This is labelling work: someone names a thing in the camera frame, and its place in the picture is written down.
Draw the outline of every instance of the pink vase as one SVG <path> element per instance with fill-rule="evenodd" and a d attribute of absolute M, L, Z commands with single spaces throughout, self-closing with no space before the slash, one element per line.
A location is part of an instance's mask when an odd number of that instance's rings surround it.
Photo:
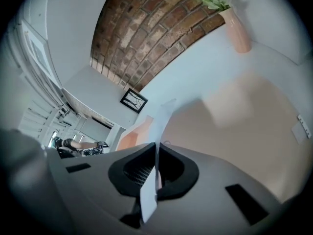
<path fill-rule="evenodd" d="M 248 33 L 234 12 L 229 8 L 219 13 L 225 20 L 229 38 L 238 53 L 246 53 L 251 50 L 251 41 Z"/>

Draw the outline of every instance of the framed picture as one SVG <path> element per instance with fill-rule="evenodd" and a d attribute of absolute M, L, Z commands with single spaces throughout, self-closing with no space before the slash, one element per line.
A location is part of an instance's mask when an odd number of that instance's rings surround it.
<path fill-rule="evenodd" d="M 134 92 L 132 89 L 128 89 L 128 91 L 123 96 L 121 103 L 132 109 L 134 112 L 140 113 L 142 108 L 148 102 L 146 98 L 142 95 Z"/>

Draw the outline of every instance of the pink object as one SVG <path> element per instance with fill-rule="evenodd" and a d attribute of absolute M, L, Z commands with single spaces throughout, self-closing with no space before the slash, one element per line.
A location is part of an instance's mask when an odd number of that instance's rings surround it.
<path fill-rule="evenodd" d="M 248 33 L 234 12 L 229 8 L 219 13 L 225 20 L 229 38 L 238 53 L 246 53 L 251 50 L 251 41 Z"/>

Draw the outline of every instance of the black slot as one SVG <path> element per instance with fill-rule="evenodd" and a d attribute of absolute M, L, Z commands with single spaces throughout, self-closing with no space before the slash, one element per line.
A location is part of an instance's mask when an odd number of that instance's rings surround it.
<path fill-rule="evenodd" d="M 250 225 L 256 224 L 268 215 L 268 212 L 240 185 L 227 186 L 225 189 Z"/>
<path fill-rule="evenodd" d="M 84 164 L 78 164 L 78 165 L 69 166 L 69 167 L 66 167 L 66 168 L 67 168 L 67 171 L 69 173 L 72 173 L 72 172 L 84 170 L 84 169 L 87 169 L 87 168 L 90 168 L 90 167 L 91 166 L 89 164 L 84 163 Z"/>

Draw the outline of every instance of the black picture frame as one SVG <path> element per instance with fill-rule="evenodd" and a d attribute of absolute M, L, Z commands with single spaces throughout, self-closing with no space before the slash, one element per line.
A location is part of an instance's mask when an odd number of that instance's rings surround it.
<path fill-rule="evenodd" d="M 129 88 L 120 102 L 126 107 L 132 109 L 134 112 L 140 113 L 148 102 L 148 99 Z"/>

